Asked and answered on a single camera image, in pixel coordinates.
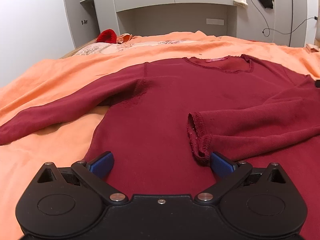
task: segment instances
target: sweater cuff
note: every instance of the sweater cuff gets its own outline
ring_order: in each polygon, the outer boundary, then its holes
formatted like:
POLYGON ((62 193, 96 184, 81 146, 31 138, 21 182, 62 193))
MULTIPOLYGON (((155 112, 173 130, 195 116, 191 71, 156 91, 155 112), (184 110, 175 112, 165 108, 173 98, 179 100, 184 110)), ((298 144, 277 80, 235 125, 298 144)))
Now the sweater cuff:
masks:
POLYGON ((210 138, 206 136, 207 130, 203 118, 199 112, 188 115, 188 135, 192 153, 196 160, 205 166, 210 165, 210 153, 208 146, 210 138))

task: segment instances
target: wooden bed frame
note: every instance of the wooden bed frame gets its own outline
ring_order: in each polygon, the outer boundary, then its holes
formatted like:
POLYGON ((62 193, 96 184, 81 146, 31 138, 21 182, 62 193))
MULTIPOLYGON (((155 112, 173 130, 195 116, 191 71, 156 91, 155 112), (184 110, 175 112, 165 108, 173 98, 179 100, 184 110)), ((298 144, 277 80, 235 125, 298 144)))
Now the wooden bed frame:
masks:
POLYGON ((97 41, 97 39, 95 38, 94 40, 87 42, 86 44, 74 49, 73 51, 70 51, 69 53, 67 53, 66 55, 62 56, 61 58, 71 57, 74 54, 76 54, 79 50, 83 49, 85 46, 88 46, 90 44, 96 43, 96 41, 97 41))

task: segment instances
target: metal screw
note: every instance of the metal screw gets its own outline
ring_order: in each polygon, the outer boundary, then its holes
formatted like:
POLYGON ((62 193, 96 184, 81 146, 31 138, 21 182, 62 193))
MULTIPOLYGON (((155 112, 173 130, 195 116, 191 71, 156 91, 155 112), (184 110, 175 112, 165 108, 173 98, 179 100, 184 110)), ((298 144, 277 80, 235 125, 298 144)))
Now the metal screw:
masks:
POLYGON ((113 193, 110 195, 112 201, 123 201, 125 199, 125 194, 122 193, 113 193))
POLYGON ((164 199, 159 199, 159 200, 158 200, 158 203, 159 203, 160 205, 162 205, 162 204, 165 203, 165 200, 164 200, 164 199))
POLYGON ((198 195, 198 199, 202 201, 209 201, 213 199, 213 195, 210 193, 203 192, 198 195))

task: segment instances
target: wall outlet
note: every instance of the wall outlet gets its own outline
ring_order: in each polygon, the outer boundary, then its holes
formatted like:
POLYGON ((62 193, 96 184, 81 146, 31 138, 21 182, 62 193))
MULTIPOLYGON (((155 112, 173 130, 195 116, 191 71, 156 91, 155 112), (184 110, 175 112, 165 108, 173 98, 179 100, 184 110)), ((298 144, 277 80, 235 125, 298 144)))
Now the wall outlet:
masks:
POLYGON ((223 19, 209 19, 209 18, 207 18, 207 24, 224 25, 224 20, 223 19))

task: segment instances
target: red sweater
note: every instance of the red sweater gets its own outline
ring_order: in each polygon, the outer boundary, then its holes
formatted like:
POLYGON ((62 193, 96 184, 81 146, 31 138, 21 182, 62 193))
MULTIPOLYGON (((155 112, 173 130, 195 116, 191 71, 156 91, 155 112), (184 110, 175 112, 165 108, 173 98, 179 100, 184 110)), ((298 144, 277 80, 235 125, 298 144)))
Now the red sweater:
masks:
POLYGON ((215 179, 194 157, 207 164, 213 150, 232 160, 254 156, 256 167, 281 163, 309 207, 303 236, 320 235, 320 91, 309 76, 246 55, 135 65, 21 111, 0 127, 0 145, 97 105, 111 108, 85 160, 111 151, 115 166, 106 181, 129 197, 201 192, 215 179))

